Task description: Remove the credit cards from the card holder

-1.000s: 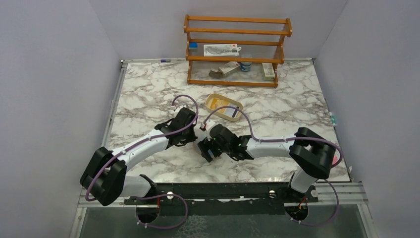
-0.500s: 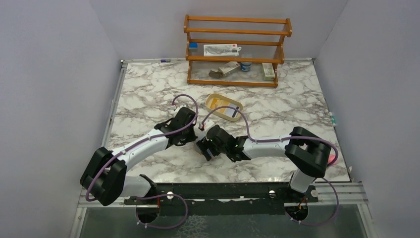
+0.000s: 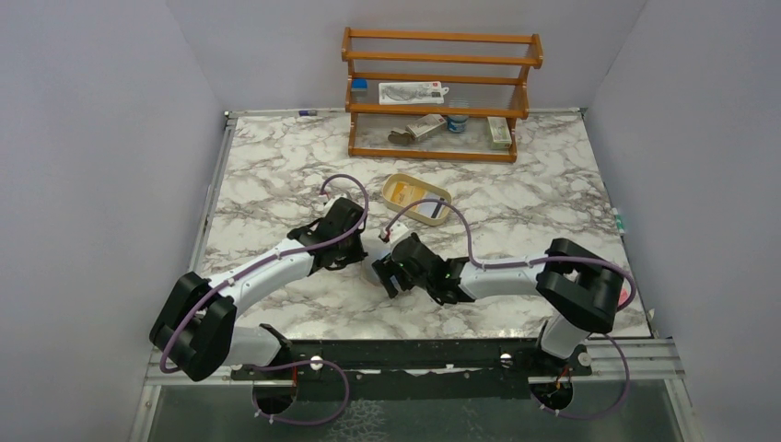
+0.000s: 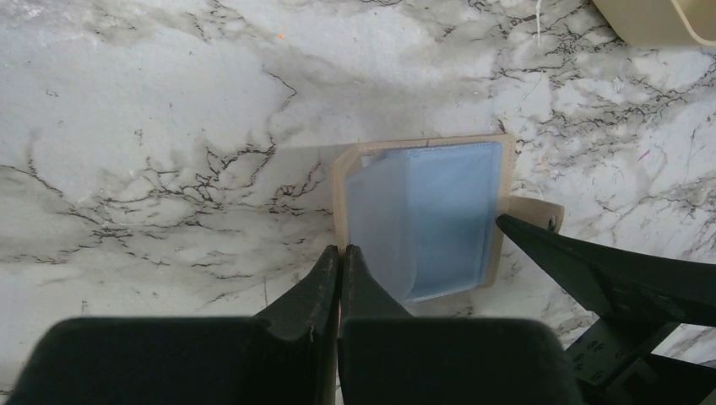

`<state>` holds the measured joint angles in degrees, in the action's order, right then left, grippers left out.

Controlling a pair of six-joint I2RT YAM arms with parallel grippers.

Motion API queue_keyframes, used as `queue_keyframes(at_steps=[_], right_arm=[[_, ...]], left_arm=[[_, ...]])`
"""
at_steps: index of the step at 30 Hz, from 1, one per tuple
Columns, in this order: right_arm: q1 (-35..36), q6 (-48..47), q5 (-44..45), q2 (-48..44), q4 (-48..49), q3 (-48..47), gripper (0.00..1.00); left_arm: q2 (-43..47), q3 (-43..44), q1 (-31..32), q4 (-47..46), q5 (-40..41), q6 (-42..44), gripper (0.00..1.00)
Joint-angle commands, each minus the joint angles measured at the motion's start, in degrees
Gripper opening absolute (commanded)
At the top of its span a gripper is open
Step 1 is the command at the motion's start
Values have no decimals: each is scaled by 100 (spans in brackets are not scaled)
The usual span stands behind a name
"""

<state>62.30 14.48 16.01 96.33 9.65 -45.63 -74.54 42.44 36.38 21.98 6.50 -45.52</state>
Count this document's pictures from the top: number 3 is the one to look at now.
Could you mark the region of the beige leather card holder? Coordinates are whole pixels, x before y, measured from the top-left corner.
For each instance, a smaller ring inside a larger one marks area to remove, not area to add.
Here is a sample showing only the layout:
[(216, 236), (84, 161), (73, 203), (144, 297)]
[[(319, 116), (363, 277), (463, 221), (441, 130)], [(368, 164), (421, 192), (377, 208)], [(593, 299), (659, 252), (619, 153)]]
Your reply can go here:
[(381, 240), (369, 240), (363, 243), (364, 252), (367, 254), (361, 262), (361, 275), (364, 280), (372, 285), (381, 286), (380, 278), (372, 267), (372, 264), (383, 259), (389, 254), (390, 249)]

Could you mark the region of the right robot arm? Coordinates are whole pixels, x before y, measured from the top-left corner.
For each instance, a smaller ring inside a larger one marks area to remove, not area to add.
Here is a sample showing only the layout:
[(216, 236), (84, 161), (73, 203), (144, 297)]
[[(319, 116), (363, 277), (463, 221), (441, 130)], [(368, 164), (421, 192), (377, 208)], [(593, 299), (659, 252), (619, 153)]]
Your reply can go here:
[(612, 331), (629, 282), (622, 268), (566, 238), (554, 239), (541, 256), (527, 261), (477, 263), (469, 257), (444, 259), (411, 234), (371, 268), (389, 297), (420, 288), (439, 305), (538, 294), (556, 311), (531, 350), (533, 366), (545, 375), (564, 367), (590, 335)]

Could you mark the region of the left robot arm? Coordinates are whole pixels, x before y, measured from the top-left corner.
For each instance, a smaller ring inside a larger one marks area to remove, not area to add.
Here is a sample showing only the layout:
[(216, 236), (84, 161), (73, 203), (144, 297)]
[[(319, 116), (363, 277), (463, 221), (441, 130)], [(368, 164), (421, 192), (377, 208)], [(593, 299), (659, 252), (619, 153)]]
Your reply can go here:
[(239, 327), (238, 316), (265, 297), (320, 271), (337, 271), (366, 257), (360, 235), (367, 211), (339, 197), (324, 216), (292, 229), (272, 249), (210, 277), (189, 272), (174, 284), (149, 341), (164, 362), (201, 381), (222, 366), (256, 366), (268, 378), (289, 366), (286, 338), (273, 327)]

